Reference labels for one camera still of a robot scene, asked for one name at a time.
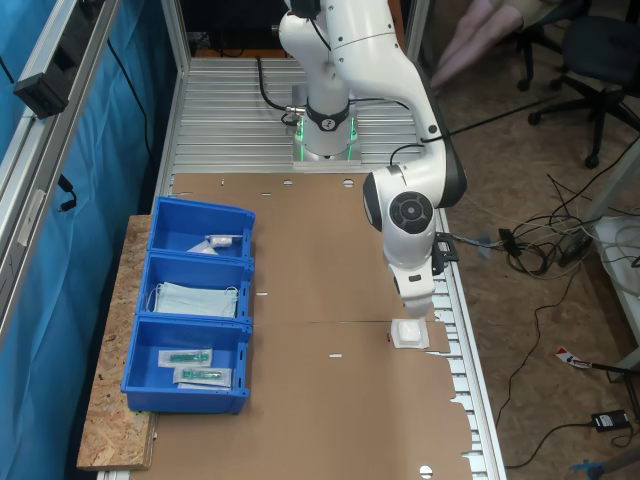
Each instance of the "red and white label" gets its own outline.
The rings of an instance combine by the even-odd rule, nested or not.
[[[580,360],[578,357],[576,357],[575,355],[571,355],[562,347],[560,347],[560,349],[556,352],[556,357],[558,357],[564,363],[568,363],[572,367],[591,368],[591,362],[585,362]]]

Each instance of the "floor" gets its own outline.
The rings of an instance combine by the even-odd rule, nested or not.
[[[436,5],[432,33],[436,57],[466,4],[465,0],[449,0]],[[626,1],[595,0],[592,14],[623,18],[626,8]],[[559,37],[562,30],[551,27],[549,33]],[[535,49],[534,55],[535,79],[529,92],[521,93],[515,87],[524,73],[524,64],[513,44],[496,47],[486,59],[447,85],[439,103],[449,128],[463,127],[554,95],[548,83],[557,76],[554,69],[561,59],[542,49]],[[560,97],[577,95],[565,88]],[[640,110],[640,105],[628,103]],[[607,118],[605,128],[600,157],[603,166],[614,161],[635,138],[633,130],[618,120]],[[534,214],[550,213],[559,205],[547,173],[572,189],[582,187],[596,173],[582,164],[591,138],[592,124],[586,122],[584,112],[550,116],[537,127],[530,126],[526,113],[521,113],[460,134],[454,144],[469,179],[468,195],[498,215],[526,220]],[[593,194],[597,188],[595,184],[590,192]],[[633,190],[640,191],[629,189],[619,199],[621,205],[632,208],[639,204]],[[585,201],[580,208],[586,209]],[[448,218],[451,231],[466,236],[488,232],[496,239],[498,228],[515,226],[466,200],[450,209]],[[531,240],[537,234],[531,234]],[[459,250],[462,282],[495,416],[507,398],[509,376],[535,343],[534,310],[558,302],[571,273],[577,269],[567,276],[543,281],[510,269],[504,253],[491,252],[487,260],[475,247],[460,246]],[[550,275],[561,273],[564,271],[555,266]],[[623,385],[610,384],[603,373],[564,365],[554,355],[563,346],[580,358],[615,364],[636,346],[596,254],[580,267],[562,305],[540,312],[540,326],[540,345],[514,379],[512,400],[498,428],[507,465],[527,460],[545,433],[557,425],[588,422],[592,413],[601,411],[624,408],[630,412]],[[529,466],[508,471],[508,477],[585,478],[584,474],[570,474],[569,466],[621,453],[610,445],[614,436],[590,429],[563,430],[547,440]],[[640,446],[640,436],[631,445]],[[638,472],[640,464],[605,478],[638,478]]]

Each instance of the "chair wheel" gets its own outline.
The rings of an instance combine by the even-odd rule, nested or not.
[[[562,79],[556,78],[554,80],[551,80],[551,82],[549,82],[549,88],[554,92],[560,90],[562,88]]]
[[[542,118],[542,115],[540,115],[538,112],[533,112],[529,114],[529,125],[538,125],[540,123],[540,119]]]
[[[529,90],[530,84],[531,82],[529,80],[527,80],[526,78],[523,78],[518,82],[518,90],[520,90],[521,92],[526,92],[527,90]]]
[[[598,158],[598,155],[589,155],[584,161],[584,165],[590,170],[596,168],[598,165],[600,165],[600,159]]]

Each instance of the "blue curtain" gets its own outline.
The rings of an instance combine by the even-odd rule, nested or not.
[[[0,39],[0,51],[5,45],[30,51],[35,40],[20,40],[23,14],[33,14],[34,4],[50,11],[53,0],[1,3],[2,21],[14,31],[8,42]],[[15,19],[8,17],[12,11]],[[29,38],[37,38],[48,14],[37,15]],[[154,130],[164,132],[166,125],[154,119],[168,116],[176,73],[160,1],[122,0],[110,38],[146,110],[149,141],[161,144]],[[17,71],[19,63],[10,59],[7,66]],[[3,112],[5,103],[14,102],[8,98],[0,99]],[[11,121],[0,124],[0,151],[5,129],[15,128]],[[57,212],[69,200],[57,189],[0,352],[0,479],[64,478],[100,294],[128,217],[137,211],[148,162],[142,114],[105,49],[64,168],[78,206]]]

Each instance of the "metal extrusion rail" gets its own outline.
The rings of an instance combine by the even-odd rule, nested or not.
[[[292,86],[305,83],[302,69],[289,59],[264,60],[263,64],[269,97],[289,104]],[[156,192],[171,195],[177,173],[294,171],[293,135],[280,122],[281,114],[262,100],[254,60],[192,59],[190,74],[176,84]],[[358,126],[362,163],[314,171],[369,172],[388,163],[398,146],[416,141],[411,114],[395,104],[358,105]],[[416,153],[416,149],[406,149],[396,158],[402,162],[415,158]],[[437,212],[438,229],[448,232],[444,212]],[[451,347],[443,356],[451,367],[454,401],[464,406],[471,427],[472,450],[464,456],[474,478],[505,480],[457,265],[448,266],[435,284],[435,315],[446,324]],[[113,472],[102,472],[102,478],[110,479],[109,473]]]

